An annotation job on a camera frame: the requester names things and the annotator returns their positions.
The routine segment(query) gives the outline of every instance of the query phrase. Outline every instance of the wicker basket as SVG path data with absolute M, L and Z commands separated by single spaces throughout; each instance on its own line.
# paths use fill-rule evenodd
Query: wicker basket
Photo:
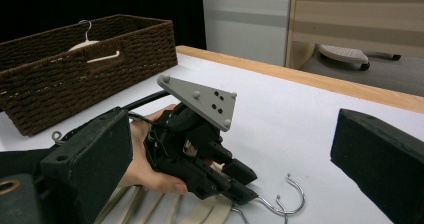
M 86 40 L 87 23 L 0 44 L 0 108 L 22 135 L 177 64 L 171 21 L 115 15 L 91 24 L 88 38 L 99 42 L 72 51 Z

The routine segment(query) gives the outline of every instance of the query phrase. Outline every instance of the wooden table edge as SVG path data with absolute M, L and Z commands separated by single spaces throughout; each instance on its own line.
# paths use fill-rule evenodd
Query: wooden table edge
M 424 97 L 307 73 L 240 57 L 177 46 L 177 53 L 424 114 Z

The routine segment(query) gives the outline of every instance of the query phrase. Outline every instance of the table surface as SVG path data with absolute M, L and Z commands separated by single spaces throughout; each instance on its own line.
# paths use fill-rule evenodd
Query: table surface
M 248 187 L 271 203 L 276 195 L 281 195 L 288 210 L 296 208 L 300 197 L 287 184 L 286 173 L 291 173 L 303 187 L 306 205 L 290 217 L 290 223 L 391 223 L 330 161 L 338 111 L 345 108 L 373 115 L 424 140 L 422 97 L 186 46 L 177 47 L 177 53 L 178 65 L 162 74 L 237 92 L 231 129 L 221 135 L 223 145 L 232 151 L 233 156 L 258 175 Z M 53 131 L 67 133 L 113 107 L 124 106 L 162 90 L 156 83 L 158 76 L 125 89 L 33 137 L 21 136 L 6 114 L 0 113 L 0 151 L 50 147 Z M 168 96 L 134 111 L 145 115 L 177 102 L 176 98 Z M 134 223 L 144 215 L 149 201 L 156 195 L 147 193 L 143 201 L 146 205 L 135 213 Z M 105 223 L 117 223 L 129 204 L 129 198 L 130 194 L 124 197 Z M 164 196 L 150 223 L 164 223 L 164 213 L 169 212 L 172 198 L 172 194 Z M 197 202 L 194 195 L 185 195 L 175 220 L 181 220 Z M 282 217 L 255 201 L 238 208 L 250 223 L 283 221 Z M 226 223 L 242 223 L 242 220 L 231 213 Z

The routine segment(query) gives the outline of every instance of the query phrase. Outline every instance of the human hand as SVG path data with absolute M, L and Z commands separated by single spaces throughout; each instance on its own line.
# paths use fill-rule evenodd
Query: human hand
M 175 105 L 169 105 L 153 114 L 145 116 L 151 121 L 157 121 L 165 110 L 174 109 Z M 187 193 L 186 184 L 179 178 L 164 173 L 155 172 L 146 159 L 144 139 L 149 127 L 145 121 L 134 120 L 130 124 L 131 140 L 133 145 L 133 160 L 127 168 L 119 186 L 142 185 L 161 193 Z

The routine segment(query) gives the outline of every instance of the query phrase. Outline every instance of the black wall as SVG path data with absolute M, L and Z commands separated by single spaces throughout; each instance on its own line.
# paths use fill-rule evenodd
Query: black wall
M 202 0 L 0 0 L 0 5 L 0 42 L 81 20 L 128 14 L 172 20 L 177 45 L 206 45 L 204 22 L 199 18 Z

